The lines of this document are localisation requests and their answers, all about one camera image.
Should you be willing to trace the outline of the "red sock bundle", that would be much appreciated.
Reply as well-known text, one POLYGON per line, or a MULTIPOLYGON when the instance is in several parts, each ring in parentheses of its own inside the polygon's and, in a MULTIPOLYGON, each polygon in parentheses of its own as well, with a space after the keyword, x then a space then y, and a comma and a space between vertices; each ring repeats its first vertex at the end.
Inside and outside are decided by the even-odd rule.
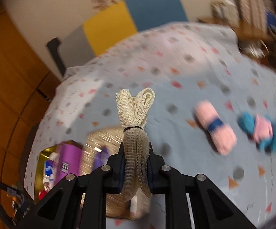
POLYGON ((47 195, 47 192, 45 190, 42 190, 38 193, 38 199, 42 200, 47 195))

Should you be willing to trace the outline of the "patterned white tablecloth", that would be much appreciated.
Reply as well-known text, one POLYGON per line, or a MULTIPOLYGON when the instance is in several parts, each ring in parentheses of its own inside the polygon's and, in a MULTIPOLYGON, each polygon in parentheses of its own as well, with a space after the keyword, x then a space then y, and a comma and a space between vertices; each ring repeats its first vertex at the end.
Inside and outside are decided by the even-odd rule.
POLYGON ((135 34, 83 66, 67 70, 42 119, 24 187, 34 194, 39 153, 70 139, 119 126, 116 94, 152 88, 146 133, 156 154, 187 175, 203 173, 257 228, 276 228, 276 153, 257 149, 237 124, 243 113, 276 120, 276 74, 240 54, 234 31, 201 23, 169 23, 135 34), (215 152, 194 121, 208 100, 230 125, 237 144, 215 152))

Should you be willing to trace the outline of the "pink yarn roll blue band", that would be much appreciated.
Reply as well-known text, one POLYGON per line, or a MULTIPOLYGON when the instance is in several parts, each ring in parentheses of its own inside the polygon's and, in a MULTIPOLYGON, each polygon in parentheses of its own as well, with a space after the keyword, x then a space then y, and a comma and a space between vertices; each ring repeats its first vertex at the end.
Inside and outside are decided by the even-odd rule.
POLYGON ((195 107, 195 116, 203 129, 211 136, 217 152, 224 156, 228 155, 237 142, 237 137, 231 126, 221 120, 216 109, 208 100, 201 101, 195 107))

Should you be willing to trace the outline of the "colourful padded headboard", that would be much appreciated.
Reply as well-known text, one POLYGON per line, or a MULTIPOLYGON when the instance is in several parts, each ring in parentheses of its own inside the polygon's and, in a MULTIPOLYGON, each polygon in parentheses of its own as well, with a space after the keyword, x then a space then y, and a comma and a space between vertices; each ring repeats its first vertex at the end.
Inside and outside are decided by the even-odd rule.
POLYGON ((59 72, 82 66, 138 32, 170 22, 187 22, 181 0, 123 0, 98 12, 65 39, 46 44, 59 72))

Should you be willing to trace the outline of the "purple box lid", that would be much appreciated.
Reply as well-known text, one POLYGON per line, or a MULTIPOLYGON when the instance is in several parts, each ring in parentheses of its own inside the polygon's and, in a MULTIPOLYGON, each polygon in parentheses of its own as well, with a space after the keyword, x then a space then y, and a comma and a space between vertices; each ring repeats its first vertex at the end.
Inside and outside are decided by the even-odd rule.
POLYGON ((57 159, 54 161, 56 185, 68 174, 78 176, 83 155, 83 146, 75 141, 67 141, 58 145, 57 159))

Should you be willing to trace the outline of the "gold metal tin box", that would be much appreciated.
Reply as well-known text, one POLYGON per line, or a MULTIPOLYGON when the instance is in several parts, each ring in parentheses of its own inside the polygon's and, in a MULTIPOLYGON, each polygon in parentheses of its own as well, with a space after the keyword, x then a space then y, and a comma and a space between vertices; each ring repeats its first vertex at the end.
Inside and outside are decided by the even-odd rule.
POLYGON ((48 193, 55 186, 54 161, 58 156, 58 145, 59 144, 42 150, 38 156, 35 176, 35 203, 39 202, 38 193, 40 191, 45 190, 48 193))

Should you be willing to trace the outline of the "beige mesh cloth bundle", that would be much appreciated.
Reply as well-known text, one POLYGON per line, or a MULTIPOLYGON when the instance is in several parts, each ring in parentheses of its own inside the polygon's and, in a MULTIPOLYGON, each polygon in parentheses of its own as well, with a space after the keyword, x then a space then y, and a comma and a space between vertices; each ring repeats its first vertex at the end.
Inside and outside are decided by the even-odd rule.
POLYGON ((154 99, 155 93, 149 87, 141 90, 135 97, 129 90, 121 90, 116 94, 126 161, 125 179, 121 192, 125 201, 134 198, 138 189, 141 189, 148 198, 151 196, 147 182, 150 143, 144 128, 154 99))

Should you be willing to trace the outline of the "green glass side table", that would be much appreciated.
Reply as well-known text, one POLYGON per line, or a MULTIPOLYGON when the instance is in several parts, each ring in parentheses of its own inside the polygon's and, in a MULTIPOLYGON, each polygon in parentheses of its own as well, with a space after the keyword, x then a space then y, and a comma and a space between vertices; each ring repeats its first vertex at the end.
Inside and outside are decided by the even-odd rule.
POLYGON ((4 184, 0 181, 0 190, 5 191, 12 200, 13 216, 9 216, 0 204, 0 220, 7 228, 15 228, 24 216, 30 211, 30 200, 24 193, 16 188, 4 184))

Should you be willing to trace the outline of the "blue plush toy pink shirt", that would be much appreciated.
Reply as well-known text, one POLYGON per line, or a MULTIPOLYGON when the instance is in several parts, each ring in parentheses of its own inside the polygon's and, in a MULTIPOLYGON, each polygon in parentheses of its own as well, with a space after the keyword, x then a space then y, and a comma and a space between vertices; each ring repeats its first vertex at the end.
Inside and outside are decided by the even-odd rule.
POLYGON ((271 121, 268 116, 252 116, 245 112, 238 117, 237 123, 259 150, 276 152, 276 120, 271 121))

